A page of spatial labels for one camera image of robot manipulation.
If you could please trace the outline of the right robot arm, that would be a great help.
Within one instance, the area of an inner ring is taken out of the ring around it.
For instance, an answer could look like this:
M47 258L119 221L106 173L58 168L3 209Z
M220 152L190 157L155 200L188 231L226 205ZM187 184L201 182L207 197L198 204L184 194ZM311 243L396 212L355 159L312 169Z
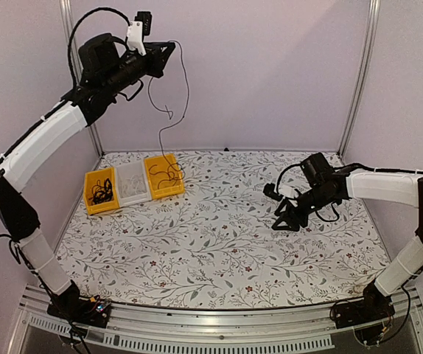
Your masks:
M296 166L310 186L308 191L300 193L284 185L281 178L264 187L263 193L279 202L274 230L297 232L307 227L311 214L349 199L387 201L419 211L413 239L363 290L364 300L357 304L356 311L362 321L371 322L385 310L384 299L423 269L423 170L375 168L360 163L333 167L322 153L314 153Z

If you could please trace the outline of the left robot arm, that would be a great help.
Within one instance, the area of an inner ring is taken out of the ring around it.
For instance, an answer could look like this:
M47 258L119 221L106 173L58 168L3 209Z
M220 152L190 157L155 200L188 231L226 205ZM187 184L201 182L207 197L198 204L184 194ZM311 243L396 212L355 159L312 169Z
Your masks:
M85 42L78 50L81 78L0 156L0 220L6 237L18 245L47 289L59 296L57 309L70 320L85 314L85 304L69 292L77 292L77 286L56 260L38 213L22 191L38 169L70 138L95 123L124 89L144 76L162 77L174 50L172 41L134 44L110 33Z

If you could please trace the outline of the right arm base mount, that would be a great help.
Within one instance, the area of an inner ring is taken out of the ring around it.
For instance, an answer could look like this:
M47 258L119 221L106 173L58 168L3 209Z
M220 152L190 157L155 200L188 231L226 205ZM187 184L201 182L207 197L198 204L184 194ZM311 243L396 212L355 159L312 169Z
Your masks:
M361 325L355 338L365 347L379 345L394 322L391 296L383 296L370 286L357 301L338 301L330 309L329 318L337 329Z

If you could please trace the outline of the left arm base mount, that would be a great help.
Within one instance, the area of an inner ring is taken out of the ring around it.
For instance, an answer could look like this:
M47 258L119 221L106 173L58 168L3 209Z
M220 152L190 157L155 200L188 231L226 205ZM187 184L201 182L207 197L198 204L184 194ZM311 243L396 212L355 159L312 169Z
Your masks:
M45 291L50 303L47 313L67 322L106 328L111 314L111 301L99 295L90 298L80 295L80 289L71 280L66 290L55 294L48 286Z

